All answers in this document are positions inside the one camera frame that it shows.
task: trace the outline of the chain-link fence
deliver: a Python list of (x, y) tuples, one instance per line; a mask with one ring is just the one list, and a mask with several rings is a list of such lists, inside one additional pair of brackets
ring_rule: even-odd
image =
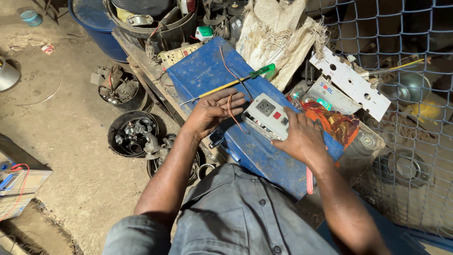
[(387, 147), (354, 188), (396, 224), (453, 237), (453, 2), (310, 0), (307, 14), (359, 68), (412, 63), (379, 76), (392, 104), (380, 122), (362, 121)]

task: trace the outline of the white plastic panel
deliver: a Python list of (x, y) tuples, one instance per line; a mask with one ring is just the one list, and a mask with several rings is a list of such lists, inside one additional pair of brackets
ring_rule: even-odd
[(376, 89), (372, 89), (370, 84), (347, 64), (341, 63), (340, 58), (333, 56), (332, 51), (324, 47), (325, 58), (318, 60), (316, 54), (310, 59), (325, 76), (330, 76), (332, 82), (337, 85), (352, 100), (361, 104), (363, 109), (369, 110), (369, 114), (377, 121), (382, 119), (390, 100), (384, 95), (378, 94)]

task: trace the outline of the screwdriver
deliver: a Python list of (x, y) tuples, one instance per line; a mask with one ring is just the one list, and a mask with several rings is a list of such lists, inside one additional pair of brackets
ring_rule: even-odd
[(269, 65), (267, 65), (267, 66), (264, 66), (264, 67), (260, 68), (260, 69), (257, 70), (257, 71), (250, 72), (249, 75), (245, 76), (244, 78), (240, 78), (240, 79), (238, 79), (238, 80), (232, 81), (232, 82), (227, 83), (227, 84), (225, 84), (225, 85), (223, 85), (223, 86), (220, 86), (220, 87), (215, 88), (215, 89), (213, 89), (213, 90), (211, 90), (211, 91), (208, 91), (208, 92), (206, 92), (206, 93), (204, 93), (204, 94), (201, 94), (201, 95), (199, 95), (199, 96), (196, 97), (196, 98), (192, 98), (192, 99), (190, 99), (189, 101), (180, 104), (180, 106), (181, 106), (181, 105), (185, 105), (185, 104), (190, 103), (190, 102), (193, 102), (193, 101), (196, 101), (196, 100), (198, 100), (198, 99), (200, 99), (200, 98), (202, 98), (202, 97), (205, 97), (205, 96), (207, 96), (207, 95), (210, 95), (210, 94), (212, 94), (212, 93), (214, 93), (214, 92), (217, 92), (217, 91), (219, 91), (219, 90), (222, 90), (222, 89), (224, 89), (224, 88), (228, 88), (228, 87), (230, 87), (230, 86), (236, 85), (236, 84), (238, 84), (239, 82), (244, 81), (244, 80), (247, 80), (247, 79), (249, 79), (249, 78), (255, 79), (256, 77), (258, 77), (258, 76), (260, 76), (260, 75), (262, 75), (262, 74), (265, 74), (265, 73), (267, 73), (267, 72), (269, 72), (269, 71), (272, 71), (272, 70), (274, 70), (274, 69), (275, 69), (275, 64), (273, 64), (273, 63), (272, 63), (272, 64), (269, 64)]

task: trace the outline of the yellow wire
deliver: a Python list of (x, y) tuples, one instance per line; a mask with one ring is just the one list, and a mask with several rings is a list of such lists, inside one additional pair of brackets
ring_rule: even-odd
[(397, 67), (390, 68), (390, 70), (394, 70), (394, 69), (402, 68), (402, 67), (405, 67), (405, 66), (408, 66), (408, 65), (412, 65), (412, 64), (418, 63), (418, 62), (423, 61), (423, 60), (424, 59), (419, 59), (419, 60), (414, 61), (414, 62), (410, 62), (410, 63), (404, 64), (404, 65), (400, 65), (400, 66), (397, 66)]

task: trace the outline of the blue toolbox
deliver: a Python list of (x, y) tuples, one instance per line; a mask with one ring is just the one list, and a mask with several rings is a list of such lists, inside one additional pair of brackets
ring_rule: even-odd
[[(219, 46), (226, 66), (237, 77), (245, 77), (254, 71), (222, 37), (216, 37), (167, 69), (180, 100), (176, 103), (181, 104), (235, 80), (223, 65)], [(299, 111), (261, 76), (244, 81), (244, 85), (253, 98), (265, 93), (279, 105)], [(241, 84), (234, 87), (247, 95)], [(182, 106), (182, 110), (189, 115), (194, 107), (195, 103), (188, 103)], [(300, 200), (307, 193), (306, 165), (273, 147), (265, 136), (244, 123), (240, 116), (236, 116), (236, 119), (247, 134), (229, 118), (209, 136), (211, 142), (221, 146), (244, 168), (266, 178), (288, 195)], [(333, 160), (338, 160), (343, 154), (343, 146), (326, 132), (324, 143)]]

